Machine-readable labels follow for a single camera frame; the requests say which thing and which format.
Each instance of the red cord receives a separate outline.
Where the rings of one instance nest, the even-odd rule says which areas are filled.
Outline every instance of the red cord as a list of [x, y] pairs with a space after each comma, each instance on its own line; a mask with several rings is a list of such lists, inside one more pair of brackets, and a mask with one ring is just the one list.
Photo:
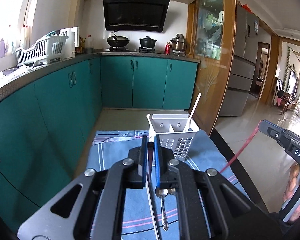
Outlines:
[[224, 172], [225, 169], [228, 168], [239, 157], [239, 155], [243, 152], [243, 150], [248, 146], [248, 144], [251, 142], [251, 140], [253, 139], [253, 137], [256, 135], [256, 133], [259, 130], [259, 123], [258, 123], [257, 127], [254, 129], [254, 131], [252, 132], [252, 134], [249, 136], [248, 140], [241, 147], [241, 149], [237, 152], [237, 154], [235, 156], [232, 157], [232, 159], [227, 163], [227, 165], [222, 168], [220, 173]]

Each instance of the doorway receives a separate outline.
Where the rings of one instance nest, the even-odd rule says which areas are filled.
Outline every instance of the doorway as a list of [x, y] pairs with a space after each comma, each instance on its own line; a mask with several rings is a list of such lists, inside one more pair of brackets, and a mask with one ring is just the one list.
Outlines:
[[260, 93], [264, 84], [264, 80], [266, 77], [266, 70], [269, 61], [269, 49], [270, 49], [269, 43], [264, 43], [264, 42], [258, 43], [256, 67], [254, 69], [252, 84], [249, 91], [249, 94], [251, 94], [255, 98], [260, 97]]

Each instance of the red bottle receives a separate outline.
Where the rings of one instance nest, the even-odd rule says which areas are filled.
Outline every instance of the red bottle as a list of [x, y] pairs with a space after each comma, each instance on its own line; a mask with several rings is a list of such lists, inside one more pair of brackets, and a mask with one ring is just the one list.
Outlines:
[[170, 55], [170, 49], [171, 49], [171, 45], [170, 42], [168, 42], [164, 50], [165, 55]]

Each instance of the white dish rack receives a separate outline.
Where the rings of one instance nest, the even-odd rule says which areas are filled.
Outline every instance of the white dish rack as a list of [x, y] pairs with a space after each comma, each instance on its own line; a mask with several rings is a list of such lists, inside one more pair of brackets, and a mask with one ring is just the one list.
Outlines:
[[190, 131], [184, 132], [189, 114], [147, 114], [149, 121], [149, 142], [154, 142], [158, 134], [161, 147], [173, 151], [175, 159], [185, 161], [194, 136], [199, 127], [193, 119], [190, 121]]
[[68, 36], [43, 36], [29, 49], [22, 47], [16, 49], [18, 64], [31, 64], [33, 66], [49, 64], [51, 60], [58, 59], [62, 55], [62, 49]]

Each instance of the white tile backsplash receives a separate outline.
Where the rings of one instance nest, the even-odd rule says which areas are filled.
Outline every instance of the white tile backsplash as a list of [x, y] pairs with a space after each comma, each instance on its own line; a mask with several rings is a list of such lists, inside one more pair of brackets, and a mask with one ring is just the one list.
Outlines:
[[[116, 34], [118, 36], [125, 36], [130, 40], [129, 44], [127, 45], [127, 48], [130, 50], [138, 49], [140, 47], [139, 38], [145, 38], [146, 36], [150, 36], [152, 39], [157, 40], [155, 44], [156, 50], [164, 50], [167, 42], [175, 37], [177, 33], [182, 33], [184, 36], [186, 36], [187, 17], [187, 4], [170, 1], [162, 33], [119, 31]], [[109, 37], [110, 32], [105, 30], [102, 0], [85, 1], [80, 33], [83, 37], [87, 37], [88, 35], [93, 37], [95, 49], [109, 48], [106, 39]]]

